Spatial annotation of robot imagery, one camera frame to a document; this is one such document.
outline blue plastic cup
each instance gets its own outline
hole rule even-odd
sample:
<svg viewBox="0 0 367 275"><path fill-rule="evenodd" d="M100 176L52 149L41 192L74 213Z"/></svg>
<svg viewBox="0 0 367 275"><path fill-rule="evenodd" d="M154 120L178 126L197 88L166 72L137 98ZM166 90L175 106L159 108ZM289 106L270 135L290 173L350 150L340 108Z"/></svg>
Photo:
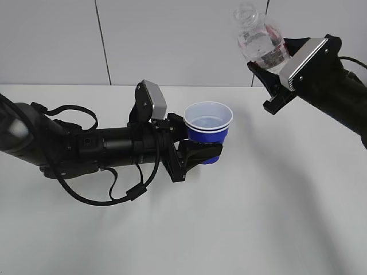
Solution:
<svg viewBox="0 0 367 275"><path fill-rule="evenodd" d="M232 119L233 113L229 107L212 101L195 103L183 113L189 139L203 143L223 144ZM219 156L216 156L202 164L211 164L218 160Z"/></svg>

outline cable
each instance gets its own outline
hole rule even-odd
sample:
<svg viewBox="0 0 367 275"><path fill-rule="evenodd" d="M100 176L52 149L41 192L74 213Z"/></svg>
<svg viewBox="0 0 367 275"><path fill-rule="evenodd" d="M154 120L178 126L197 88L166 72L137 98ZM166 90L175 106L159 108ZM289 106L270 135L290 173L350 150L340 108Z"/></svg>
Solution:
<svg viewBox="0 0 367 275"><path fill-rule="evenodd" d="M71 111L79 111L79 112L83 112L83 113L86 113L86 114L90 115L92 118L94 118L95 123L88 130L84 130L84 133L92 132L95 129L97 129L97 127L98 127L98 119L97 119L96 114L94 112L92 112L91 110L86 109L86 108L84 108L82 106L77 106L77 105L63 105L63 106L60 106L60 107L56 108L55 110L51 110L51 111L49 111L46 107L42 106L39 103L33 102L31 104L31 106L33 108L35 108L36 110L38 110L38 112L43 113L43 114L48 115L48 116L56 116L56 115L58 115L58 114L60 114L60 113L62 113L64 111L69 111L69 110L71 110Z"/></svg>
<svg viewBox="0 0 367 275"><path fill-rule="evenodd" d="M158 171L158 167L159 167L159 162L161 161L161 153L159 151L159 139L158 139L158 135L157 132L154 128L154 126L151 126L151 130L152 133L154 135L154 140L155 140L155 163L154 163L154 168L152 173L150 174L150 177L148 178L148 180L144 183L145 187L148 187L148 185L152 182L152 180L154 179L155 175L157 174Z"/></svg>
<svg viewBox="0 0 367 275"><path fill-rule="evenodd" d="M123 202L127 202L128 200L133 200L135 198L130 198L129 195L126 195L125 197L122 197L120 199L115 199L113 201L95 201L95 200L91 200L91 199L87 199L85 197L80 196L78 193L76 193L68 184L67 182L64 180L64 178L61 176L59 170L57 169L56 165L53 163L51 157L48 155L42 141L41 138L36 130L36 128L34 127L34 125L32 124L32 122L29 120L29 118L23 113L22 110L19 109L19 107L14 104L12 101L10 101L8 98L6 98L4 95L0 94L0 102L3 102L5 105L7 105L12 111L14 111L19 118L22 120L22 122L26 125L26 127L28 128L28 130L30 131L30 133L33 135L34 139L36 140L36 142L38 143L38 146L40 146L40 149L42 151L42 153L44 154L44 157L46 159L46 161L48 162L48 165L50 166L52 172L54 173L56 179L58 180L58 182L61 184L61 186L64 188L64 190L73 198L75 198L76 200L83 202L85 204L88 205L94 205L94 206L110 206L110 205L117 205L119 203L123 203ZM157 173L158 167L159 167L159 141L158 141L158 135L155 131L155 129L153 129L153 134L154 134L154 138L155 138L155 145L156 145L156 158L155 158L155 165L154 165L154 169L152 174L150 175L150 177L148 178L147 182L144 184L145 186L148 186L150 184L150 182L153 180L155 174Z"/></svg>
<svg viewBox="0 0 367 275"><path fill-rule="evenodd" d="M359 60L357 60L355 58L348 57L348 56L341 56L341 57L339 57L339 59L340 60L349 60L349 61L354 62L354 63L357 63L359 66L367 69L367 65L366 64L364 64L363 62L361 62L361 61L359 61Z"/></svg>
<svg viewBox="0 0 367 275"><path fill-rule="evenodd" d="M139 164L138 164L138 163L136 163L135 165L136 165L136 167L138 168L139 173L140 173L140 182L139 182L138 184L141 184L141 183L143 183L143 182L144 182L143 172L142 172L142 169L140 168L140 166L139 166ZM111 185L110 190L109 190L109 192L108 192L108 195L110 196L111 200L112 200L112 201L114 201L114 200L116 200L116 199L112 196L112 189L114 189L114 187L115 187L115 184L116 184L116 182L117 182L117 178L118 178L118 174L117 174L116 170L115 170L115 169L113 169L113 168L109 168L109 167L107 167L107 168L105 168L105 170L107 170L107 171L111 172L111 173L114 175L114 178L115 178L115 179L114 179L114 182L113 182L113 184Z"/></svg>

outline black cylinder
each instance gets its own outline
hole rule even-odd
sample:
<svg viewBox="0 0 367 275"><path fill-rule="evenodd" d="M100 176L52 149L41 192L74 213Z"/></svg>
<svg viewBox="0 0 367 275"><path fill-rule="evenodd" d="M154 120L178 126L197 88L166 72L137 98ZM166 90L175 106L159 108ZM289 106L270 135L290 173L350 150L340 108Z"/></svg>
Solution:
<svg viewBox="0 0 367 275"><path fill-rule="evenodd" d="M362 135L367 125L367 88L344 73L320 79L298 92L322 112Z"/></svg>
<svg viewBox="0 0 367 275"><path fill-rule="evenodd" d="M159 149L166 149L166 142L158 134ZM137 130L130 124L125 128L97 129L77 136L80 160L96 161L100 168L151 163L155 161L155 138L149 126Z"/></svg>
<svg viewBox="0 0 367 275"><path fill-rule="evenodd" d="M67 151L66 132L63 128L28 104L16 105L38 131L52 160L57 163L63 159ZM0 117L0 151L36 166L46 165L39 144L19 117L3 104L0 104Z"/></svg>

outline black mount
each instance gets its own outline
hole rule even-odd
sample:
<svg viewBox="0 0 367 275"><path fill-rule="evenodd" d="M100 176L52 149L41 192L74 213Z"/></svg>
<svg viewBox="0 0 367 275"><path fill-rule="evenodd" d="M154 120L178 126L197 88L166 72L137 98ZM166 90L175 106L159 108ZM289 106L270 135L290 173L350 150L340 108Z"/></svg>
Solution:
<svg viewBox="0 0 367 275"><path fill-rule="evenodd" d="M147 126L154 108L149 99L151 96L147 87L142 82L139 83L135 90L136 102L130 113L129 126L136 124L139 127ZM187 140L188 133L184 119L175 113L168 113L167 118L163 120L152 119L151 123L165 144L166 150L161 159L172 182L184 181L190 169L221 154L220 143L198 143ZM179 142L178 149L175 147L176 142Z"/></svg>
<svg viewBox="0 0 367 275"><path fill-rule="evenodd" d="M311 38L284 39L292 58L283 69L290 62L292 66L287 69L296 69L282 69L280 75L284 80L284 72L293 72L287 78L292 80L292 85L287 85L292 90L282 85L277 74L270 73L253 62L247 65L271 96L263 104L266 111L274 115L298 96L360 135L367 148L367 88L353 72L344 69L338 57L341 39L329 34L325 38L325 44L305 56L298 53L309 50L306 44L310 45L307 42Z"/></svg>

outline white cup rim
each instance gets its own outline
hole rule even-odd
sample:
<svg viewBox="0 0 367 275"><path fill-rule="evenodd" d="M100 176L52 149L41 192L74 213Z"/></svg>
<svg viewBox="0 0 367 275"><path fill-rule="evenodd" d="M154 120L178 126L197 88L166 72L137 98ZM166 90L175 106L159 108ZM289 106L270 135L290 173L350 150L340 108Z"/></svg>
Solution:
<svg viewBox="0 0 367 275"><path fill-rule="evenodd" d="M220 129L218 129L218 130L203 131L203 130L196 129L196 128L194 128L194 127L192 127L192 126L188 125L188 124L186 123L186 121L184 121L184 123L185 123L185 125L186 125L188 128L190 128L191 130L193 130L193 131L195 131L195 132L198 132L198 133L220 133L220 132L224 132L225 130L227 130L227 129L229 128L229 124L228 124L226 127L224 127L224 128L220 128Z"/></svg>
<svg viewBox="0 0 367 275"><path fill-rule="evenodd" d="M190 122L188 122L188 121L186 120L186 116L185 116L185 114L186 114L186 111L187 111L189 108L191 108L192 106L195 106L195 105L198 105L198 104L202 104L202 103L215 103L215 104L222 105L223 107L225 107L226 109L228 109L228 110L230 111L230 113L231 113L231 119L230 119L227 123L225 123L225 124L223 124L223 125L220 125L220 126L218 126L218 127L212 127L212 128L206 128L206 127L200 127L200 128L198 128L198 127L196 127L194 124L192 124L192 123L190 123ZM230 125L230 123L231 123L231 122L232 122L232 120L233 120L233 112L232 112L232 110L231 110L227 105L225 105L225 104L223 104L223 103L216 102L216 101L201 101L201 102L196 102L196 103L194 103L194 104L191 104L190 106L188 106L188 107L184 110L184 112L183 112L183 120L184 120L184 122L186 123L186 125L187 125L187 126L190 126L190 129L192 129L192 130L215 131L215 130L218 130L218 129L224 129L224 128L226 128L228 125Z"/></svg>

